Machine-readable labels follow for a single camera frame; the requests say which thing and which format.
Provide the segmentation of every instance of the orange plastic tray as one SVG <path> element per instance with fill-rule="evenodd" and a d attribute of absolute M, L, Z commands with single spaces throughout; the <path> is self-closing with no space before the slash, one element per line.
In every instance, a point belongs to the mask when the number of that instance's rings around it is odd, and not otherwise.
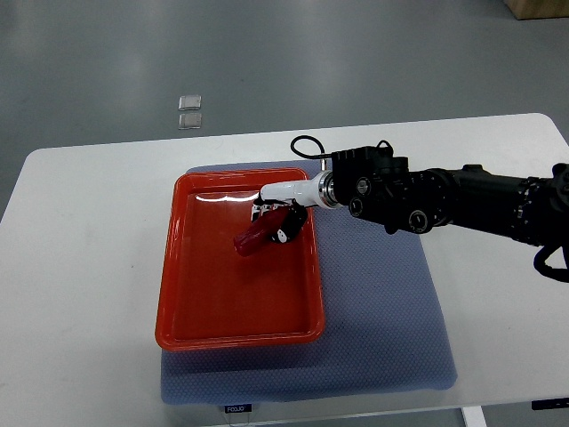
<path fill-rule="evenodd" d="M 233 237 L 252 201 L 301 169 L 188 173 L 174 187 L 156 341 L 165 350 L 312 342 L 325 317 L 312 213 L 293 242 L 246 258 Z"/>

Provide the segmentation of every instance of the black robotic arm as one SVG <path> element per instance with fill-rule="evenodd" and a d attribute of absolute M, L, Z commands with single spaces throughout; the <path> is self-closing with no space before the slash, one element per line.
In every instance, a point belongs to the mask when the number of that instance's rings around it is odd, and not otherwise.
<path fill-rule="evenodd" d="M 386 141 L 330 157 L 333 198 L 352 216 L 383 224 L 389 234 L 453 224 L 543 246 L 534 267 L 569 282 L 567 269 L 545 262 L 560 247 L 569 262 L 569 165 L 555 165 L 552 178 L 492 175 L 481 165 L 409 172 L 407 157 L 394 157 Z"/>

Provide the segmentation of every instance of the gray floor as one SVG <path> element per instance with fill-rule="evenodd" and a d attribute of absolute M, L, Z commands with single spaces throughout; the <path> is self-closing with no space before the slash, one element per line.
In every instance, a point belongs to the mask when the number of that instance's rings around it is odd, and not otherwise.
<path fill-rule="evenodd" d="M 26 155 L 47 147 L 526 112 L 569 140 L 568 70 L 569 19 L 516 21 L 501 0 L 0 0 L 0 214 Z M 187 93 L 203 96 L 199 130 L 177 129 Z M 529 403 L 485 414 L 569 424 Z"/>

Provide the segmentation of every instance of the white table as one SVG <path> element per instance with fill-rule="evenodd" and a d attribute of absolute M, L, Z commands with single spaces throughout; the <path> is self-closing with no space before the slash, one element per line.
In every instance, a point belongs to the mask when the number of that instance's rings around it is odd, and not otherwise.
<path fill-rule="evenodd" d="M 160 399 L 156 304 L 172 187 L 190 167 L 293 159 L 386 139 L 411 170 L 481 163 L 549 177 L 569 149 L 543 115 L 41 149 L 0 224 L 0 419 L 5 426 L 224 424 Z M 458 371 L 448 391 L 260 404 L 255 422 L 465 407 L 569 395 L 569 286 L 536 248 L 448 226 L 422 236 Z"/>

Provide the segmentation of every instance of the cardboard box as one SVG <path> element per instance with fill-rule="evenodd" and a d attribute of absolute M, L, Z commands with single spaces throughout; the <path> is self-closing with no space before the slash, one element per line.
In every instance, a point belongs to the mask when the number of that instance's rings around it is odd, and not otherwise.
<path fill-rule="evenodd" d="M 504 0 L 518 20 L 569 17 L 569 0 Z"/>

